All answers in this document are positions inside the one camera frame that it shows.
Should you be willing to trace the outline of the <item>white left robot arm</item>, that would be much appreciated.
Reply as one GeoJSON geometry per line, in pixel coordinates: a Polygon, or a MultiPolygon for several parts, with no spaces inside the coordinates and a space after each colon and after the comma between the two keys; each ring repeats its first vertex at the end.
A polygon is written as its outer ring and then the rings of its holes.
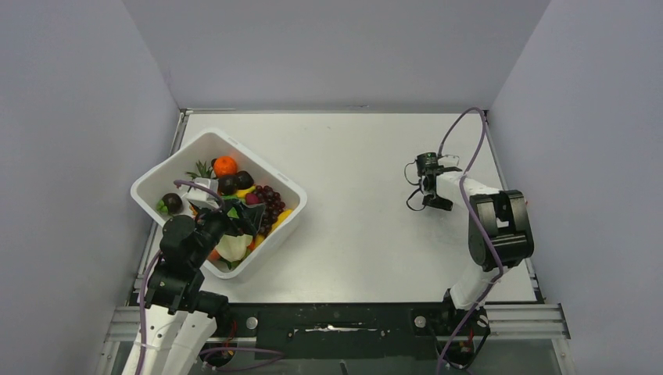
{"type": "Polygon", "coordinates": [[[264,211],[263,204],[232,199],[162,225],[159,252],[139,290],[139,328],[125,374],[186,374],[207,339],[231,329],[228,297],[202,289],[201,268],[221,240],[254,238],[264,211]]]}

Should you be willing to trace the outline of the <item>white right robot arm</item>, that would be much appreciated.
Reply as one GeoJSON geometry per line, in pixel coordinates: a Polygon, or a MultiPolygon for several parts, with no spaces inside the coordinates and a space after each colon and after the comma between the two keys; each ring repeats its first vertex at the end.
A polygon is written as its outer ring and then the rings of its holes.
{"type": "Polygon", "coordinates": [[[481,306],[493,285],[534,252],[527,201],[519,190],[500,190],[467,177],[457,166],[446,166],[434,152],[414,160],[422,205],[468,212],[471,263],[448,290],[451,305],[439,315],[441,326],[460,333],[471,322],[469,310],[481,306]]]}

